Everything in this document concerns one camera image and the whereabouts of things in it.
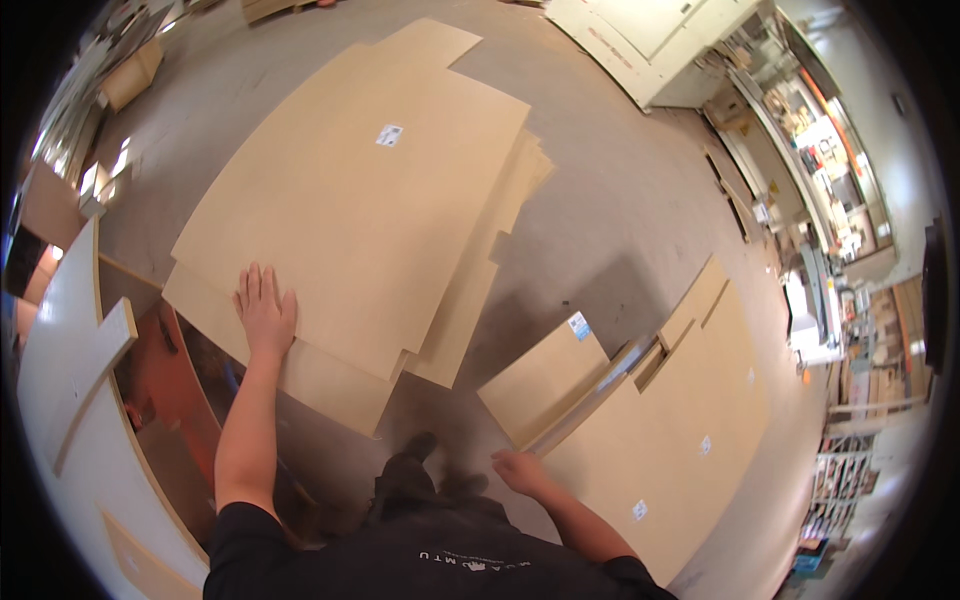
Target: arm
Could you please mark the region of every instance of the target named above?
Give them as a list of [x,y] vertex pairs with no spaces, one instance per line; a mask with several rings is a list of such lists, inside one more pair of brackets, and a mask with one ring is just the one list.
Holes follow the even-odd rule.
[[214,460],[217,513],[231,502],[248,502],[276,518],[276,382],[283,355],[294,340],[297,299],[287,291],[276,301],[271,267],[263,273],[253,262],[240,272],[233,295],[237,315],[247,333],[250,362],[233,400]]
[[546,509],[564,546],[594,563],[621,556],[639,559],[607,521],[550,479],[534,454],[499,450],[492,457],[493,470],[511,490],[530,496]]

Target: mdf panel stack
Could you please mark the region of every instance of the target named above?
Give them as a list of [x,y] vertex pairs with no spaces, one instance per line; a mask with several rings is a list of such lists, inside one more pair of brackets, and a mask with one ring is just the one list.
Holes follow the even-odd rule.
[[480,41],[421,19],[295,90],[207,190],[163,292],[242,363],[230,295],[252,261],[298,297],[279,387],[372,435],[403,370],[452,386],[493,243],[549,176],[530,107],[447,69]]
[[730,504],[769,419],[742,303],[711,257],[650,344],[608,360],[571,328],[478,394],[667,585]]

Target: white label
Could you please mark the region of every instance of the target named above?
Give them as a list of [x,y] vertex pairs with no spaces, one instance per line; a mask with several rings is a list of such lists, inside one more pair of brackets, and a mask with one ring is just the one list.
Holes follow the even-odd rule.
[[634,521],[641,520],[647,514],[647,503],[643,500],[637,502],[634,506]]
[[390,146],[391,148],[396,145],[396,142],[400,139],[400,134],[403,133],[403,128],[396,125],[387,125],[383,128],[383,131],[380,132],[379,137],[376,138],[376,143],[381,146]]
[[570,328],[573,329],[573,334],[577,336],[577,340],[580,342],[583,342],[584,338],[590,334],[590,326],[587,324],[584,316],[580,314],[579,310],[577,314],[566,320],[566,324],[570,325]]

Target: black shoe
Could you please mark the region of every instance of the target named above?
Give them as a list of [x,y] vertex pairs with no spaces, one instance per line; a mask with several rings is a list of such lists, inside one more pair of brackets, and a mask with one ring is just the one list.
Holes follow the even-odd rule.
[[423,462],[426,460],[426,457],[430,456],[434,450],[437,449],[437,436],[433,435],[429,431],[421,431],[413,438],[410,439],[410,442],[407,442],[407,445],[401,450],[404,454],[409,454],[413,456],[418,461]]
[[485,492],[489,484],[490,480],[483,473],[467,476],[450,473],[440,484],[440,494],[453,499],[469,498]]

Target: person's left hand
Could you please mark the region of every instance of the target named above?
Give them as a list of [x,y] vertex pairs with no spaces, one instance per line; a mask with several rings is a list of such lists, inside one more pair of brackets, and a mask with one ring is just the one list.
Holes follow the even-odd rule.
[[233,293],[233,307],[247,333],[250,359],[283,359],[294,342],[297,324],[297,296],[287,290],[283,301],[276,300],[274,268],[267,267],[260,277],[256,261],[240,271],[240,289]]

